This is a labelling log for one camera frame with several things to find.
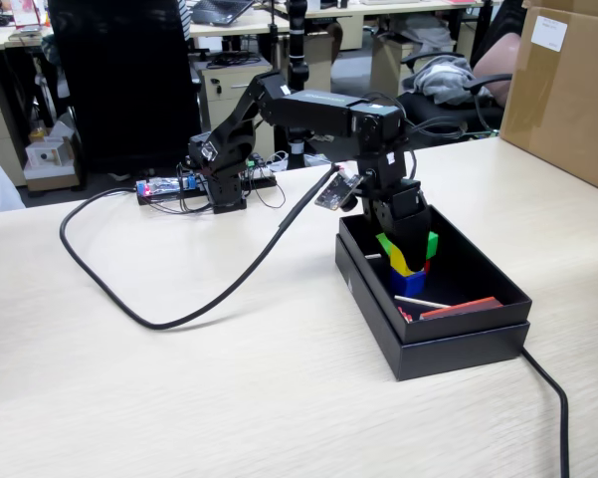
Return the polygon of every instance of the desk surface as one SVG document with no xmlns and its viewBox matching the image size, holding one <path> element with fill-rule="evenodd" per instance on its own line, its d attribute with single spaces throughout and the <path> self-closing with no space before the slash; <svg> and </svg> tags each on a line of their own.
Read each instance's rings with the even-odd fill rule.
<svg viewBox="0 0 598 478">
<path fill-rule="evenodd" d="M 4 50 L 5 48 L 38 47 L 42 44 L 42 37 L 53 33 L 52 28 L 44 27 L 42 36 L 9 41 L 9 37 L 15 31 L 16 27 L 0 27 L 0 50 Z"/>
<path fill-rule="evenodd" d="M 473 3 L 456 5 L 445 0 L 427 0 L 414 3 L 391 3 L 388 5 L 353 4 L 347 8 L 327 8 L 325 10 L 311 10 L 305 14 L 306 18 L 351 17 L 355 15 L 385 15 L 388 13 L 416 13 L 436 10 L 455 10 L 460 8 L 481 7 L 484 2 L 474 0 Z M 277 10 L 287 13 L 285 4 L 275 4 Z"/>
<path fill-rule="evenodd" d="M 500 139 L 418 156 L 429 201 L 533 299 L 526 347 L 568 393 L 572 476 L 598 476 L 598 189 Z M 231 283 L 322 174 L 281 174 L 281 210 L 111 197 L 69 237 L 165 322 Z M 394 381 L 334 265 L 340 214 L 309 206 L 223 305 L 155 333 L 63 249 L 75 205 L 0 214 L 0 477 L 559 476 L 557 397 L 525 360 Z"/>
<path fill-rule="evenodd" d="M 270 12 L 265 10 L 250 9 L 239 17 L 230 27 L 213 27 L 211 25 L 190 25 L 191 37 L 221 37 L 224 35 L 255 35 L 258 33 L 269 33 L 268 25 L 271 23 Z M 288 20 L 275 17 L 275 23 L 279 32 L 288 32 L 290 23 Z"/>
</svg>

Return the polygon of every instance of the black box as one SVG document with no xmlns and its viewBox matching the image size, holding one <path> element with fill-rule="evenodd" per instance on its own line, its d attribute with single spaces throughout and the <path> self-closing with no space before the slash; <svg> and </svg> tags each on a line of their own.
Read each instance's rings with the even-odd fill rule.
<svg viewBox="0 0 598 478">
<path fill-rule="evenodd" d="M 336 265 L 399 380 L 513 359 L 530 326 L 531 299 L 433 206 L 431 211 L 438 251 L 416 299 L 455 306 L 495 297 L 503 307 L 407 323 L 389 292 L 389 259 L 366 219 L 343 217 L 336 236 Z M 398 306 L 414 317 L 432 310 Z"/>
</svg>

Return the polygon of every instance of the black chair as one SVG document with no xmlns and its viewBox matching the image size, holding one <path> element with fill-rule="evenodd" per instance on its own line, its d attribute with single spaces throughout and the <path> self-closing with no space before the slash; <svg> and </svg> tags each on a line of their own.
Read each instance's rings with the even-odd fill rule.
<svg viewBox="0 0 598 478">
<path fill-rule="evenodd" d="M 172 166 L 201 132 L 177 0 L 50 0 L 91 171 Z"/>
<path fill-rule="evenodd" d="M 508 33 L 517 33 L 518 35 L 521 35 L 525 17 L 526 10 L 521 7 L 521 0 L 505 0 L 487 31 L 487 34 L 483 38 L 481 46 L 473 55 L 471 66 L 474 67 L 482 56 L 504 35 Z M 411 72 L 414 73 L 414 66 L 418 60 L 443 55 L 464 57 L 459 53 L 435 52 L 410 56 L 403 59 L 401 63 L 406 65 Z M 468 82 L 465 85 L 465 90 L 469 90 L 472 95 L 476 96 L 485 85 L 510 81 L 511 78 L 512 75 L 509 74 L 490 75 L 478 78 Z M 461 124 L 462 128 L 466 128 L 467 131 L 470 132 L 499 130 L 504 115 L 504 109 L 494 102 L 486 102 L 483 105 L 477 101 L 459 106 L 446 104 L 436 105 L 433 98 L 428 98 L 419 94 L 401 95 L 398 97 L 398 102 L 405 108 L 408 119 L 415 124 L 442 117 L 451 119 L 455 124 Z M 455 130 L 456 128 L 454 126 L 448 125 L 430 128 L 431 132 L 438 134 Z M 463 136 L 463 140 L 467 140 L 469 137 L 471 136 Z M 418 147 L 435 146 L 456 141 L 453 138 L 442 138 L 438 136 L 423 135 L 421 133 L 414 134 L 411 139 Z"/>
</svg>

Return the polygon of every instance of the black robotic arm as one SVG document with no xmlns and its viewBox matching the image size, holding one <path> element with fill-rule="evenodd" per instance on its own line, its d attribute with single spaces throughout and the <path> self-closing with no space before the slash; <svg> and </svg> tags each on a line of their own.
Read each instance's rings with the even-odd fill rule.
<svg viewBox="0 0 598 478">
<path fill-rule="evenodd" d="M 399 108 L 311 90 L 292 93 L 279 72 L 257 75 L 226 120 L 190 141 L 188 166 L 204 175 L 210 200 L 226 210 L 245 207 L 239 173 L 253 152 L 258 114 L 271 125 L 334 136 L 339 153 L 355 160 L 364 178 L 348 206 L 361 197 L 376 234 L 385 232 L 411 270 L 424 267 L 431 214 L 420 182 L 404 177 L 407 135 Z"/>
</svg>

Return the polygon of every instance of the green block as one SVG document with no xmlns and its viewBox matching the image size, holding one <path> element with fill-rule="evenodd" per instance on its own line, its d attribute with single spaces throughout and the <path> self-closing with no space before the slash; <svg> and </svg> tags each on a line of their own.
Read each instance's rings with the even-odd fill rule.
<svg viewBox="0 0 598 478">
<path fill-rule="evenodd" d="M 427 260 L 431 259 L 438 252 L 438 234 L 429 233 L 429 242 L 427 242 Z"/>
<path fill-rule="evenodd" d="M 376 236 L 376 239 L 378 239 L 378 241 L 380 242 L 380 245 L 385 250 L 387 255 L 390 256 L 391 255 L 391 241 L 389 239 L 387 239 L 387 236 L 385 236 L 385 233 L 383 232 L 381 234 L 378 234 Z"/>
</svg>

